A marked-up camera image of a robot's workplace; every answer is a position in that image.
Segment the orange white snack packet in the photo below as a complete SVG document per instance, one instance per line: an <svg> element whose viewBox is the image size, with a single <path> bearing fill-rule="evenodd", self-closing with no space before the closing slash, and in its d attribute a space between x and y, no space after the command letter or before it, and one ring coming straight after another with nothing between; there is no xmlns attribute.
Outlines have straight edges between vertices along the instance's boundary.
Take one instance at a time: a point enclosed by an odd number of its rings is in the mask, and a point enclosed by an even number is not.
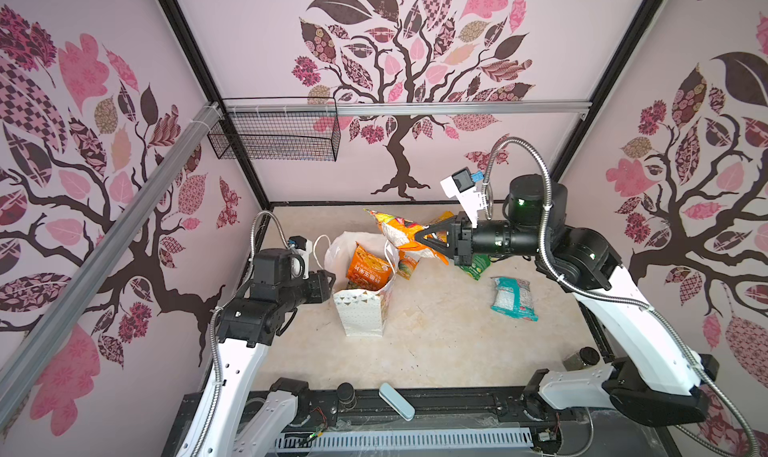
<svg viewBox="0 0 768 457"><path fill-rule="evenodd" d="M399 252L399 261L397 266L397 275L403 279L410 280L415 269L419 264L420 258L410 252Z"/></svg>

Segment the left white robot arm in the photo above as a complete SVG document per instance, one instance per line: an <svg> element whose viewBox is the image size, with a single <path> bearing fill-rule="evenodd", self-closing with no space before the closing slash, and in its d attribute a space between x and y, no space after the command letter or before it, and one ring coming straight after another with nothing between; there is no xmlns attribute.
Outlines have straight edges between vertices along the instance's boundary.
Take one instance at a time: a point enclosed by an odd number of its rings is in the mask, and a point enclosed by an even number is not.
<svg viewBox="0 0 768 457"><path fill-rule="evenodd" d="M273 248L252 256L234 297L214 312L212 370L177 455L265 456L284 429L308 412L307 383L280 378L256 415L240 423L273 341L289 328L300 306L331 297L334 274L309 266L306 250Z"/></svg>

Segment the pink Fox's candy bag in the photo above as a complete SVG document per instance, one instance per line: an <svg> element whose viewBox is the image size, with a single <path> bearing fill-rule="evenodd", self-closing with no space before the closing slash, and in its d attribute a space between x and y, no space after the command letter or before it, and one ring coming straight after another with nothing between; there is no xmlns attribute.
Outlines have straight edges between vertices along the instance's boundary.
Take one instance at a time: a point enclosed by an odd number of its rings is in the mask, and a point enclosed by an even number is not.
<svg viewBox="0 0 768 457"><path fill-rule="evenodd" d="M414 235L422 230L424 225L383 212L368 209L366 212L374 218L381 233L399 251L410 252L419 258L430 258L423 257L414 242Z"/></svg>

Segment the teal white snack packet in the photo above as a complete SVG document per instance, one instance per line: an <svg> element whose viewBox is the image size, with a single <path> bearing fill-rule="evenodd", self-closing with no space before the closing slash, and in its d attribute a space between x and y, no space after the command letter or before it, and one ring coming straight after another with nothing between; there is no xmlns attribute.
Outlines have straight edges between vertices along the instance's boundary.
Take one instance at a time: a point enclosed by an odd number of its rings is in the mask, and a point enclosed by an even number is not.
<svg viewBox="0 0 768 457"><path fill-rule="evenodd" d="M493 277L492 281L496 291L491 306L494 312L514 319L538 320L529 281L510 277Z"/></svg>

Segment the green snack packet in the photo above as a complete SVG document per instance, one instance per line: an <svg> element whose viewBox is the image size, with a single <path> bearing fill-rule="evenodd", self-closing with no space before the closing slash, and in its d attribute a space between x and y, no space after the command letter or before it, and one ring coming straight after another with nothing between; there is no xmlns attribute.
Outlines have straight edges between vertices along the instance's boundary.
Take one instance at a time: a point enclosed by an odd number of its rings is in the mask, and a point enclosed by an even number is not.
<svg viewBox="0 0 768 457"><path fill-rule="evenodd" d="M472 257L470 264L461 265L460 268L475 281L479 281L482 274L491 266L491 264L492 260L487 255L476 254Z"/></svg>

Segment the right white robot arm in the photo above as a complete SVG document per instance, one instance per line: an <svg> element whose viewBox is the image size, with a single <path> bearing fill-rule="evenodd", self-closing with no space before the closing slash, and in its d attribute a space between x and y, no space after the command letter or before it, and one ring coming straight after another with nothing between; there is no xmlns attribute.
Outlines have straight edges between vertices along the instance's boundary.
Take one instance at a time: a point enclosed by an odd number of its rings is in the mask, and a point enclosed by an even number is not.
<svg viewBox="0 0 768 457"><path fill-rule="evenodd" d="M649 427L706 420L710 399L702 388L718 362L674 337L600 233L566 224L564 185L536 174L513 179L501 220L479 217L490 207L479 174L462 169L440 185L463 211L417 232L417 243L456 265L479 255L534 258L537 271L572 294L625 352L582 370L537 371L523 397L531 416L592 407Z"/></svg>

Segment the white paper gift bag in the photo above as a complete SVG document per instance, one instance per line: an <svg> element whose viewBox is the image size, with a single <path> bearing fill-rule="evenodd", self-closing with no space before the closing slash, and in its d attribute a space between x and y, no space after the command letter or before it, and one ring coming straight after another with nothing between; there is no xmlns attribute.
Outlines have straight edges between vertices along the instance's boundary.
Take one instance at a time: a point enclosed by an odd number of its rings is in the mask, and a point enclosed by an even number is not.
<svg viewBox="0 0 768 457"><path fill-rule="evenodd" d="M383 261L387 275L374 285L375 290L352 285L348 277L358 249ZM381 234L343 232L330 242L324 255L315 260L322 270L336 277L332 300L346 336L382 337L397 278L397 248Z"/></svg>

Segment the orange chestnut snack bag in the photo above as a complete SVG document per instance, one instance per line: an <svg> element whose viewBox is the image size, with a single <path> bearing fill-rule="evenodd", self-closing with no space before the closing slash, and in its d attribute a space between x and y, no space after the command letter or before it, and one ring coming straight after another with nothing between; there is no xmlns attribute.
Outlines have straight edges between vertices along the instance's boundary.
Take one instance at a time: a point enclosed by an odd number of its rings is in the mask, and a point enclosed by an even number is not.
<svg viewBox="0 0 768 457"><path fill-rule="evenodd" d="M347 288L379 291L393 276L387 260L377 257L358 244L347 270Z"/></svg>

